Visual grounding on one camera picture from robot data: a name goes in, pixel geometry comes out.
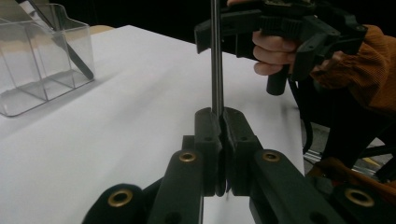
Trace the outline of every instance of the screw hole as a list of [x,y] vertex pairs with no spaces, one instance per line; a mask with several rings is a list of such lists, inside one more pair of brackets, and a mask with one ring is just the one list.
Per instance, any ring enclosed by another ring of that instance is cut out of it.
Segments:
[[359,189],[346,189],[345,195],[350,201],[363,207],[372,207],[375,204],[370,195]]
[[191,152],[184,152],[182,154],[180,154],[180,156],[178,157],[181,161],[195,161],[196,156],[195,154],[191,153]]
[[133,194],[128,189],[119,189],[113,192],[107,200],[107,203],[112,207],[121,207],[130,202]]
[[265,152],[262,154],[262,159],[265,161],[279,161],[280,157],[274,152]]

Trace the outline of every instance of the black cable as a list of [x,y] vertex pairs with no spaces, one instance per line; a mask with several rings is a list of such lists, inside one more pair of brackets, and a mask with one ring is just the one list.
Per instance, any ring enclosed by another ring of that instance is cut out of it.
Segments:
[[303,146],[303,154],[305,154],[309,150],[309,148],[312,147],[312,143],[314,141],[314,132],[312,130],[311,121],[309,121],[309,119],[306,117],[304,107],[301,106],[296,82],[291,81],[289,78],[288,78],[288,82],[291,89],[291,93],[293,94],[294,100],[296,101],[296,104],[300,110],[300,119],[303,121],[305,126],[306,139],[305,139],[305,144]]

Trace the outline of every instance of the dark background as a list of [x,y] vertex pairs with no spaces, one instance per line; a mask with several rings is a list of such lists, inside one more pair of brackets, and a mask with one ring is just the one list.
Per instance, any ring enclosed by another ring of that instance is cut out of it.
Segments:
[[[89,25],[133,25],[155,33],[193,42],[194,26],[210,18],[210,0],[49,0],[65,6],[70,18]],[[363,24],[375,24],[396,36],[396,12],[390,0],[331,0],[356,15]]]

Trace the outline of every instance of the black chair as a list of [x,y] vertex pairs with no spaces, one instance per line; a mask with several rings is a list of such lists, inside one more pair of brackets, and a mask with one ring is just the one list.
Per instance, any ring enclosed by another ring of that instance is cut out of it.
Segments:
[[[304,154],[312,144],[312,123],[328,127],[329,137],[321,158],[335,157],[352,168],[361,158],[396,155],[396,122],[358,104],[347,89],[325,91],[311,77],[290,82],[306,128]],[[376,139],[385,145],[368,147]],[[382,182],[396,179],[396,157],[381,167],[375,176]]]

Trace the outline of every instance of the black handle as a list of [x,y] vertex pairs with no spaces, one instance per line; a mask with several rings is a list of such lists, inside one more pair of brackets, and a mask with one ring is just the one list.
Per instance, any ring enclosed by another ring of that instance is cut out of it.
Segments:
[[282,70],[268,77],[267,92],[271,95],[281,95],[285,92],[286,81],[289,75],[290,65],[283,65]]

